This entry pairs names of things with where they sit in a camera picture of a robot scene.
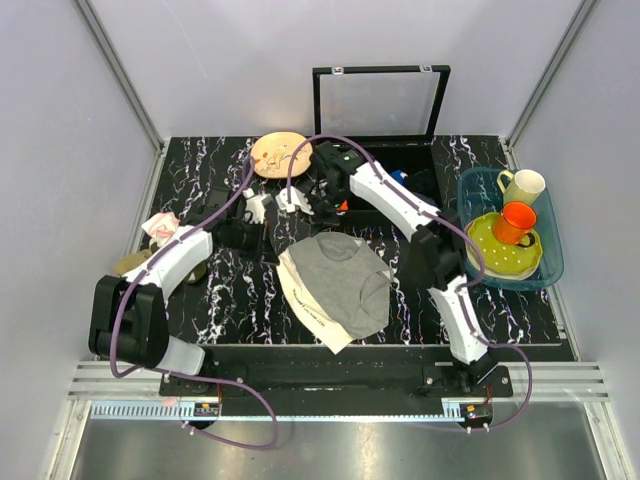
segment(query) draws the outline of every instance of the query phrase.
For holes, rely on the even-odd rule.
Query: yellow mug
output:
[[[509,179],[506,187],[503,177]],[[518,170],[516,173],[503,170],[498,174],[498,186],[504,194],[504,205],[510,202],[532,205],[546,188],[546,183],[544,177],[533,170]]]

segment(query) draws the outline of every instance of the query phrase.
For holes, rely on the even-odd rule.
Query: orange cup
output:
[[[530,247],[536,242],[536,238],[530,232],[537,221],[535,210],[526,203],[507,203],[493,224],[493,236],[507,245]],[[528,243],[520,243],[525,236],[528,237]]]

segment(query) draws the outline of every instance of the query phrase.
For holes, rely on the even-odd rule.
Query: black frame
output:
[[[339,68],[340,72],[335,73],[334,69]],[[421,142],[431,143],[433,135],[438,123],[442,101],[449,82],[451,67],[449,65],[399,65],[399,66],[381,66],[381,67],[316,67],[312,70],[313,76],[313,121],[315,134],[322,133],[322,114],[320,112],[320,77],[322,75],[349,75],[349,74],[371,74],[371,73],[439,73],[438,86],[436,95],[431,107],[431,115],[427,124],[427,131],[424,135],[389,135],[389,136],[350,136],[357,142],[367,142],[372,140],[385,140],[392,142]]]

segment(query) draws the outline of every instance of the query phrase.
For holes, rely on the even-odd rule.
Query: transparent lid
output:
[[[420,71],[321,75],[322,133],[425,135],[439,77]]]

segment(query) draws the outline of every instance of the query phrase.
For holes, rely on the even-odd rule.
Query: green plate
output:
[[[520,275],[538,268],[543,254],[538,232],[531,231],[536,239],[531,247],[504,244],[493,236],[492,231],[499,216],[497,212],[486,213],[468,227],[469,237],[480,247],[487,268],[505,275]]]

